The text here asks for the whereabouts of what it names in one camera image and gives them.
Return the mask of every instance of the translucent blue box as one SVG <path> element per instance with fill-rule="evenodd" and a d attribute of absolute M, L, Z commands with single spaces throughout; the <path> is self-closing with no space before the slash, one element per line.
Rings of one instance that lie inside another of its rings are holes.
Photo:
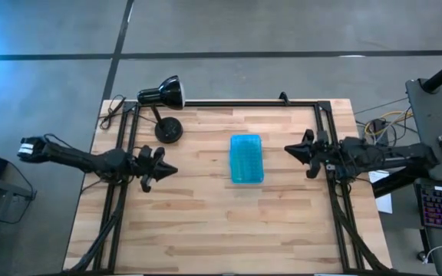
<path fill-rule="evenodd" d="M 264 168 L 260 136 L 256 134 L 231 136 L 229 166 L 233 183 L 261 183 L 264 180 Z"/>

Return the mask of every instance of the butcher block tabletop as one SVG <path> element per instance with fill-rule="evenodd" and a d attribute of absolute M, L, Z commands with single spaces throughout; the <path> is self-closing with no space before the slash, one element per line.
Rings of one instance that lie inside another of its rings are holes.
<path fill-rule="evenodd" d="M 338 138 L 357 136 L 350 100 L 330 101 Z M 107 115 L 109 104 L 109 100 L 103 102 L 101 116 Z M 312 107 L 186 107 L 180 111 L 161 107 L 159 111 L 162 117 L 180 120 L 183 136 L 176 143 L 162 144 L 154 136 L 154 123 L 139 119 L 135 146 L 163 146 L 165 162 L 177 167 L 178 173 L 152 182 L 150 193 L 142 192 L 139 179 L 129 185 L 116 273 L 342 272 L 325 172 L 307 179 L 308 167 L 283 149 L 300 143 L 306 129 L 316 130 Z M 140 114 L 155 120 L 150 108 L 142 108 Z M 109 130 L 97 127 L 93 154 L 115 147 L 119 124 L 120 117 L 115 117 Z M 265 178 L 258 185 L 232 184 L 230 179 L 230 137 L 246 133 L 262 139 Z M 88 174 L 84 186 L 97 180 Z M 100 183 L 81 195 L 64 268 L 75 265 L 97 237 L 106 193 L 107 184 Z M 359 234 L 390 267 L 369 183 L 352 183 L 351 201 Z M 346 245 L 354 264 L 348 237 Z M 109 247 L 110 242 L 105 244 L 104 265 Z"/>

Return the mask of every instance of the gray floor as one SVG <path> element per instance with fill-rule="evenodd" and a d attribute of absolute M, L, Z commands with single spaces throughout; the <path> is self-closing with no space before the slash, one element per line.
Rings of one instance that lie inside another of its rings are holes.
<path fill-rule="evenodd" d="M 125 6 L 126 0 L 0 0 L 0 54 L 112 53 Z M 123 52 L 383 50 L 442 50 L 442 1 L 136 0 Z M 0 275 L 61 269 L 83 174 L 20 163 L 16 152 L 21 137 L 43 133 L 88 151 L 110 66 L 0 61 L 0 156 L 38 190 L 23 220 L 2 229 Z M 406 80 L 441 68 L 442 56 L 121 61 L 111 95 L 133 97 L 179 74 L 188 99 L 275 98 L 285 91 L 291 98 L 350 98 L 358 111 L 405 97 Z M 402 101 L 357 119 L 405 108 Z M 415 142 L 407 133 L 399 144 Z M 382 216 L 393 265 L 434 274 L 432 264 L 415 260 L 421 241 L 411 229 L 417 222 L 409 218 L 417 216 L 410 197 L 409 189 L 396 192 L 395 214 Z"/>

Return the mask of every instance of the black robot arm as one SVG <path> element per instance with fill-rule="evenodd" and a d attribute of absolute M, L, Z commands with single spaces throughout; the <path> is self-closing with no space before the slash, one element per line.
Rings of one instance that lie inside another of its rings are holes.
<path fill-rule="evenodd" d="M 313 179 L 321 163 L 335 168 L 335 179 L 355 179 L 360 173 L 377 169 L 391 169 L 402 166 L 433 167 L 438 164 L 433 150 L 423 143 L 410 146 L 374 146 L 356 137 L 345 137 L 339 144 L 332 145 L 325 131 L 317 133 L 306 130 L 302 142 L 285 146 L 284 150 L 303 164 L 309 164 L 306 176 Z"/>
<path fill-rule="evenodd" d="M 18 157 L 27 163 L 54 162 L 80 169 L 85 173 L 96 173 L 109 183 L 121 184 L 128 182 L 132 176 L 141 177 L 141 188 L 144 192 L 149 192 L 151 179 L 158 181 L 178 171 L 163 161 L 163 147 L 158 148 L 153 156 L 152 151 L 150 147 L 143 146 L 138 157 L 126 153 L 123 149 L 111 149 L 94 155 L 79 149 L 63 147 L 44 136 L 34 136 L 21 139 Z"/>

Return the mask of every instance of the lamp base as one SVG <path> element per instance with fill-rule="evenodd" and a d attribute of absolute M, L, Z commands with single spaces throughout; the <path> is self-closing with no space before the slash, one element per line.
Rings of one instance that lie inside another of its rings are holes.
<path fill-rule="evenodd" d="M 167 117 L 161 119 L 159 123 L 154 127 L 154 135 L 161 143 L 175 143 L 180 139 L 183 134 L 182 124 L 177 118 Z"/>

